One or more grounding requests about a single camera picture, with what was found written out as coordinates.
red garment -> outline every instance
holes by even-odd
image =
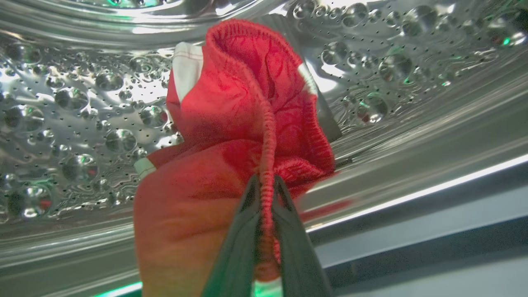
[[[263,232],[260,280],[278,277],[272,237],[274,174],[292,197],[331,174],[334,157],[316,112],[316,88],[302,60],[278,34],[247,21],[209,29],[200,50],[175,61],[167,108],[185,142],[150,154],[134,205],[136,249],[146,297],[199,296],[250,177],[260,176]]]

white fabric patch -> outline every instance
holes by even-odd
[[[156,171],[156,167],[148,158],[139,159],[136,163],[134,163],[134,169],[136,169],[140,179]]]
[[[271,282],[255,281],[252,297],[282,297],[282,278]]]
[[[315,84],[314,77],[310,73],[310,70],[308,70],[306,64],[302,63],[297,68],[297,71],[299,71],[300,75],[303,77],[306,87],[308,88],[308,92],[310,92],[312,95],[317,95],[317,85]]]
[[[174,49],[174,60],[172,60],[172,73],[174,85],[180,103],[185,95],[198,82],[203,67],[202,47],[187,42],[180,42]]]

